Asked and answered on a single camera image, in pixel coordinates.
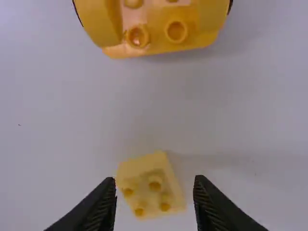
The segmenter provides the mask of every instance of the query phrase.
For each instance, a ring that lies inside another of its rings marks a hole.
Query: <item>toy building block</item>
[[[156,218],[186,209],[165,152],[158,151],[121,163],[115,179],[137,218]]]
[[[112,58],[202,48],[222,29],[233,0],[73,0],[93,42]]]

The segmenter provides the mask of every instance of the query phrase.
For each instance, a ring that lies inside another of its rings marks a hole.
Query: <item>lego stud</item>
[[[171,205],[163,202],[163,203],[160,204],[159,208],[160,208],[161,211],[167,212],[171,208]]]
[[[126,33],[126,41],[133,48],[144,48],[150,42],[150,34],[145,25],[133,26]]]
[[[125,197],[129,197],[134,194],[134,191],[131,188],[125,188],[122,190],[122,192]]]
[[[172,20],[165,27],[165,36],[169,42],[180,44],[188,36],[188,28],[182,20]]]
[[[124,0],[126,7],[137,9],[143,5],[143,0]]]
[[[149,188],[152,192],[160,192],[162,190],[163,180],[159,176],[149,177]]]
[[[144,215],[144,209],[143,208],[136,208],[135,209],[135,216],[138,218],[141,218]]]

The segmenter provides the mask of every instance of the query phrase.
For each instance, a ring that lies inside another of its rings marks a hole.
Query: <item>white table surface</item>
[[[0,230],[43,230],[155,149],[188,211],[139,222],[120,196],[115,231],[196,230],[196,174],[269,230],[307,230],[307,12],[234,0],[207,49],[111,60],[70,0],[0,0]]]

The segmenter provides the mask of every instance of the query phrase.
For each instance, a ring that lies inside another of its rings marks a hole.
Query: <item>small yellow lego brick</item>
[[[84,29],[112,58],[202,48],[222,29],[233,0],[73,0]]]
[[[139,219],[176,214],[186,209],[183,193],[165,152],[121,163],[115,179]]]

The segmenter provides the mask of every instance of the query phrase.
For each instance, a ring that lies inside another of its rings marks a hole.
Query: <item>yellow lego duplo brick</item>
[[[92,40],[112,58],[202,48],[222,29],[232,0],[74,0]]]
[[[115,179],[137,218],[156,218],[186,209],[183,193],[165,152],[121,163]]]

